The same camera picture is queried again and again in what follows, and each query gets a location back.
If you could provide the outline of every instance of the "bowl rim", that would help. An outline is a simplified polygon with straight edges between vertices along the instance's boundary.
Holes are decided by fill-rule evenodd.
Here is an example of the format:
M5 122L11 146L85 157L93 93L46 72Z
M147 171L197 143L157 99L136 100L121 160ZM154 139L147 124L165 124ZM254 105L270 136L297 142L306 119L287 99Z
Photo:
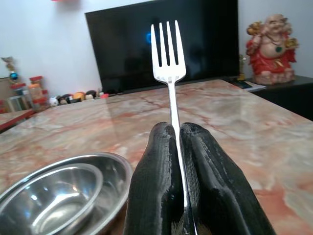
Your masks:
M35 184L39 180L46 178L50 175L57 174L57 173L62 172L62 171L79 170L79 169L88 170L89 172L92 172L94 174L94 176L95 176L95 190L94 190L92 196L90 197L90 199L87 201L87 203L85 203L84 206L73 217L71 217L66 222L64 222L62 225L60 225L58 228L47 233L46 235L53 235L53 234L60 232L61 230L63 230L64 228L66 228L67 226L69 226L70 224L75 222L82 215L84 215L84 213L86 211L89 210L91 212L90 208L93 207L94 201L98 197L98 195L101 191L101 188L102 188L102 184L103 184L103 174L96 166L91 165L91 164L87 164L87 163L75 163L75 164L68 164L68 165L60 166L60 167L48 170L46 172L44 171L40 175L34 177L33 179L29 180L27 183L25 183L25 184L21 185L20 187L18 187L17 189L15 189L2 202L0 201L0 214L5 210L5 208L8 206L8 204L18 194L20 194L25 189L27 189L28 186Z
M102 231L103 229L105 230L105 227L107 225L109 225L110 222L120 212L120 210L125 205L125 203L127 201L127 198L128 198L129 187L130 187L131 178L132 178L132 174L133 174L134 170L133 170L133 167L131 166L131 164L129 163L129 161L127 161L125 158L121 157L118 154L110 153L110 152L82 153L82 154L76 155L74 157L64 158L64 159L59 160L57 162L50 163L50 164L48 164L46 166L43 166L40 169L37 169L37 170L33 171L32 173L26 175L24 178L22 178L19 181L15 182L9 188L7 188L5 191L3 191L0 194L0 202L2 200L5 200L5 198L8 195L10 195L10 193L12 191L14 191L16 188L18 188L20 185L25 184L27 181L31 180L33 177L36 177L40 173L46 172L47 170L50 170L50 169L53 169L54 167L56 167L58 165L66 164L67 162L71 162L71 161L78 160L78 159L84 159L84 158L92 158L92 157L105 157L105 158L109 158L109 159L115 160L118 163L120 163L123 166L124 170L125 170L125 184L127 186L127 188L125 189L124 195L121 196L119 202L116 204L115 209L112 210L110 216L108 216L105 219L102 219L102 220L98 221L95 225L93 225L92 231L90 233L88 233L88 234L84 233L84 235L96 235L100 231Z

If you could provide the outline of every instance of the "red robe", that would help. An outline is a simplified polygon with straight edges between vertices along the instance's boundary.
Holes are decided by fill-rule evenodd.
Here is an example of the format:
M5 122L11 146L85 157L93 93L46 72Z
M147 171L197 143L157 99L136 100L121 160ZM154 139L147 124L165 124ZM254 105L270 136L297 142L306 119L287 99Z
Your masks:
M249 48L253 45L253 38L247 42L246 47ZM263 71L270 71L272 73L283 73L286 68L290 68L289 62L296 62L295 50L290 49L277 58L266 58L262 55L260 48L256 49L253 55L250 55L250 64L255 75L259 75Z

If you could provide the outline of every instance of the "white wall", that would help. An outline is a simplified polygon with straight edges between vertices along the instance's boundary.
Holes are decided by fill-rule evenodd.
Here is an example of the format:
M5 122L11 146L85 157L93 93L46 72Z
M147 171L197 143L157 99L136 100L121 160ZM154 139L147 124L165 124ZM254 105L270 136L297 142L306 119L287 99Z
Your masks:
M13 56L25 82L45 77L50 94L101 87L85 12L144 0L0 0L0 56ZM282 13L298 38L296 74L313 77L312 0L239 0L240 52L249 39L247 26L273 13ZM0 62L0 77L7 76ZM251 68L246 66L247 76Z
M101 88L84 13L141 1L0 0L0 56L17 60L24 82L43 75L51 95Z

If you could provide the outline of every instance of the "figurine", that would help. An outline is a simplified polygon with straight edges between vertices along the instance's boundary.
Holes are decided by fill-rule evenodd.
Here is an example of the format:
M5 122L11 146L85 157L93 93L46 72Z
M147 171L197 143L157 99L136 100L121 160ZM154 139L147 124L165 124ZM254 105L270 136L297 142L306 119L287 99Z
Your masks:
M97 92L96 92L95 90L87 91L87 92L86 92L86 96L87 96L88 94L91 94L91 95L92 95L92 98L97 98Z
M294 80L290 62L296 62L295 49L299 44L292 33L291 24L281 14L269 16L265 22L255 22L247 33L247 55L254 71L253 81L258 84L284 83Z
M81 99L81 101L85 100L84 92L76 92L73 96L73 99Z
M57 97L56 96L50 97L49 104L50 104L50 107L58 106L59 102L58 102Z
M71 100L73 100L73 94L64 94L61 96L61 99L64 99L68 104L71 104Z
M19 76L15 72L15 68L14 68L14 65L13 65L13 63L14 63L13 57L12 56L10 56L10 57L2 57L1 59L6 63L6 67L10 71L10 75L9 75L10 79L9 79L9 81L12 84L19 84Z
M85 99L86 99L86 100L93 100L93 96L92 96L91 94L87 94L87 95L85 96Z
M67 104L67 101L65 99L60 99L60 104Z

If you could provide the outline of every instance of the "red object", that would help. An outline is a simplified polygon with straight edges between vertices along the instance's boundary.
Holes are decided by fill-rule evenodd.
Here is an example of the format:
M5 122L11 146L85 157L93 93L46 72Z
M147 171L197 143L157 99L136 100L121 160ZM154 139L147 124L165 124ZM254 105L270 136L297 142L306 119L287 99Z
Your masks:
M33 115L35 113L34 110L29 110L28 112L24 113L23 115L17 117L17 118L14 118L14 119L11 119L9 120L8 122L4 123L4 124L1 124L0 125L0 130L3 130L9 126L12 126L13 124L15 124L16 122L20 121L20 120L23 120L24 118L28 118L30 117L31 115Z
M3 107L3 100L0 99L0 114L4 114L6 113L6 110L5 108Z
M34 99L33 103L34 104L42 104L42 103L45 103L46 101L47 101L47 97L42 97L40 99Z
M37 76L37 77L31 77L29 78L29 80L31 80L32 82L35 82L35 81L41 80L42 78L43 78L42 76Z
M246 47L253 46L253 39L251 39ZM255 75L261 74L263 71L270 71L272 73L282 73L286 68L291 68L289 62L296 62L294 49L286 50L286 52L277 58L266 58L261 54L260 49L250 55L250 64L252 64L253 72Z
M25 83L20 83L20 84L13 84L13 85L11 85L10 87L11 87L11 89L19 89L19 88L22 88L22 87L24 87L24 86L26 86L26 84Z
M105 93L105 94L102 94L101 96L100 96L100 99L106 99L106 98L108 98L109 97L109 94L108 93Z

